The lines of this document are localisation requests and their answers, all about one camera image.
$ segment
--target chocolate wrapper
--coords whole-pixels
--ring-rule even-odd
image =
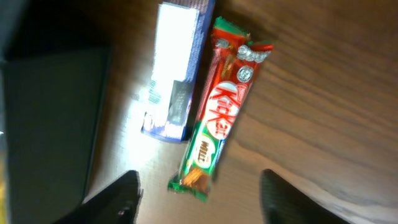
[[[210,191],[211,176],[259,66],[273,49],[269,42],[253,43],[248,32],[221,17],[216,19],[212,41],[214,56],[192,138],[168,186],[202,200]]]

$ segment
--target wooden surface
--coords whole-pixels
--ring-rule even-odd
[[[186,145],[140,133],[158,3],[81,5],[115,46],[89,197],[135,169],[137,223],[263,223],[259,174],[270,168],[352,223],[398,223],[398,1],[218,1],[213,16],[278,42],[207,203],[166,191]]]

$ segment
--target white oval logo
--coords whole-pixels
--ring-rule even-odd
[[[253,76],[253,68],[247,65],[242,66],[237,72],[236,76],[240,82],[246,83]]]
[[[197,138],[195,145],[193,160],[201,168],[209,168],[211,165],[211,156],[216,152],[213,141],[209,137],[202,135]]]
[[[210,93],[206,104],[205,121],[210,134],[225,139],[241,107],[238,89],[232,82],[219,83]]]

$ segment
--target wood grain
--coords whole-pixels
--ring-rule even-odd
[[[114,43],[89,197],[135,169],[138,223],[263,223],[259,174],[268,168],[352,223],[398,223],[397,1],[218,1],[214,16],[278,41],[207,203],[166,191],[186,145],[140,133],[159,3],[79,5]]]

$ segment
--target black object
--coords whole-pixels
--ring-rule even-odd
[[[11,223],[52,223],[81,205],[110,47],[65,1],[32,1],[2,70]]]
[[[265,223],[348,224],[270,169],[261,175],[260,190]]]
[[[141,196],[138,172],[130,170],[54,224],[130,224],[134,222]]]

